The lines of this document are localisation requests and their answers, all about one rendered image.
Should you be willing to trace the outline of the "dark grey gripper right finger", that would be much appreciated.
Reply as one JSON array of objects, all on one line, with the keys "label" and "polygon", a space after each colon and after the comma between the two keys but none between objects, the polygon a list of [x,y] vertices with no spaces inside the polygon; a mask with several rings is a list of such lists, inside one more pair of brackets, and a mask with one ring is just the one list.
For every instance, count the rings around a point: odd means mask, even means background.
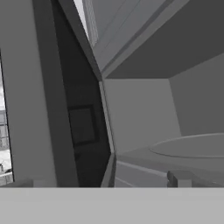
[{"label": "dark grey gripper right finger", "polygon": [[167,186],[168,187],[210,187],[218,188],[224,187],[224,184],[215,183],[203,178],[200,178],[190,171],[168,171],[167,172]]}]

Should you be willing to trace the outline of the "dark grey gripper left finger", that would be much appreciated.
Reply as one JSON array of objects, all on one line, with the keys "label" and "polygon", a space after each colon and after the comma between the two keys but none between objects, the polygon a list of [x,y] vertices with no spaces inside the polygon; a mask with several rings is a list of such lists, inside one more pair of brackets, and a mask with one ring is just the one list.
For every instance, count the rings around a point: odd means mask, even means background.
[{"label": "dark grey gripper left finger", "polygon": [[25,179],[18,180],[9,184],[4,185],[4,187],[55,187],[56,182],[54,180],[46,180],[46,179]]}]

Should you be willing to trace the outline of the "round grey microwave turntable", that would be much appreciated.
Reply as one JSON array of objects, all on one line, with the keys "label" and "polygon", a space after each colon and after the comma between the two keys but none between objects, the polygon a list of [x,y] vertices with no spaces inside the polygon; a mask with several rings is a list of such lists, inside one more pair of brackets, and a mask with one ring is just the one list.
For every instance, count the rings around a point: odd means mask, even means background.
[{"label": "round grey microwave turntable", "polygon": [[169,139],[151,146],[150,152],[172,158],[224,158],[224,133]]}]

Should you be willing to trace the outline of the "grey microwave oven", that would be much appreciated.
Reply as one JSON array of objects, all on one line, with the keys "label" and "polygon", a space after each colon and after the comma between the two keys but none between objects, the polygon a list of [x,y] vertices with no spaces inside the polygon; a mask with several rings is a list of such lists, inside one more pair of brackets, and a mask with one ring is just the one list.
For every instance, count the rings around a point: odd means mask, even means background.
[{"label": "grey microwave oven", "polygon": [[150,152],[224,133],[224,0],[74,0],[101,70],[117,174],[189,171],[224,184],[224,158]]}]

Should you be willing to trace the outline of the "grey microwave door, dark window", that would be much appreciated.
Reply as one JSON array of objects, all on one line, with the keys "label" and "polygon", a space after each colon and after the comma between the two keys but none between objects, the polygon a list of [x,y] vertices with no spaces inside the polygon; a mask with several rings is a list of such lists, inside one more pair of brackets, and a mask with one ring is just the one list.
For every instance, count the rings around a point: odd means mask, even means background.
[{"label": "grey microwave door, dark window", "polygon": [[73,0],[0,0],[0,66],[12,182],[112,187],[102,76]]}]

